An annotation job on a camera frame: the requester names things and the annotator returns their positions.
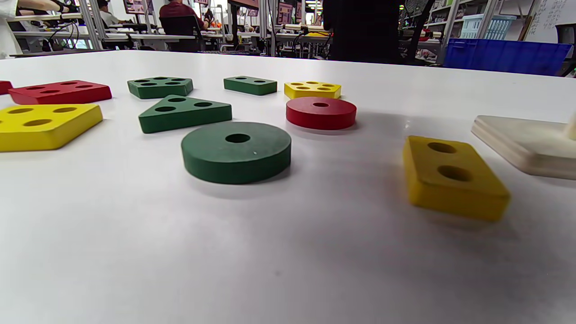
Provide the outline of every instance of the red block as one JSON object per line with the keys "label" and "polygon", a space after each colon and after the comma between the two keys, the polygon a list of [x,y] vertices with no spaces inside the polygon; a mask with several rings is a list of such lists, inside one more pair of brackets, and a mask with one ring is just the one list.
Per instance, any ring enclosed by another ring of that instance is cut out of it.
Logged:
{"label": "red block", "polygon": [[8,89],[12,89],[10,81],[0,81],[0,95],[8,94]]}
{"label": "red block", "polygon": [[338,99],[296,98],[286,104],[286,119],[310,129],[345,129],[356,122],[356,106]]}
{"label": "red block", "polygon": [[88,104],[112,98],[107,85],[72,80],[8,90],[17,104]]}

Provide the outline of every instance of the whiteboard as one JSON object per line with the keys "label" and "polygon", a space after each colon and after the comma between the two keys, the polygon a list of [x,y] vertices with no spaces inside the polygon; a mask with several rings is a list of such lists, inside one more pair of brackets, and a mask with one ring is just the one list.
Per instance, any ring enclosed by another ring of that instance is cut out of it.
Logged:
{"label": "whiteboard", "polygon": [[576,24],[576,0],[541,0],[526,40],[557,43],[556,25],[560,24]]}

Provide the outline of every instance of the yellow trapezoid block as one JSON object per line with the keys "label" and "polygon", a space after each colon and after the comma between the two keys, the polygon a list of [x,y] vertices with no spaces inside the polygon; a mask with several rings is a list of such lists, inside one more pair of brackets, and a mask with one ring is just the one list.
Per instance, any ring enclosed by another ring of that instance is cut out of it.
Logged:
{"label": "yellow trapezoid block", "polygon": [[284,84],[284,94],[290,99],[323,97],[339,99],[342,86],[329,82],[303,81]]}
{"label": "yellow trapezoid block", "polygon": [[470,144],[409,136],[404,171],[410,203],[486,221],[499,220],[510,193]]}
{"label": "yellow trapezoid block", "polygon": [[59,149],[101,121],[95,104],[6,108],[0,110],[0,152]]}

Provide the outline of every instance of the red round disc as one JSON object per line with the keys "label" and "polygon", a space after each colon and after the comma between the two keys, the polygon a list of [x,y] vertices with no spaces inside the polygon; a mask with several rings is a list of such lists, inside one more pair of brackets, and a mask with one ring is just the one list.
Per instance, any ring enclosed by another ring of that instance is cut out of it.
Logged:
{"label": "red round disc", "polygon": [[356,122],[356,106],[338,99],[296,98],[286,104],[286,119],[310,129],[345,129]]}

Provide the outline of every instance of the white wooden base board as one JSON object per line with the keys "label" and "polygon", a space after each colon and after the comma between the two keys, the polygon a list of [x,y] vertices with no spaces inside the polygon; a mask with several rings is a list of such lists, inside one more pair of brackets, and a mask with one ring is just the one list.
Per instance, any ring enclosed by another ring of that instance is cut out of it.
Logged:
{"label": "white wooden base board", "polygon": [[540,120],[478,116],[472,132],[520,171],[576,180],[576,141],[566,124]]}

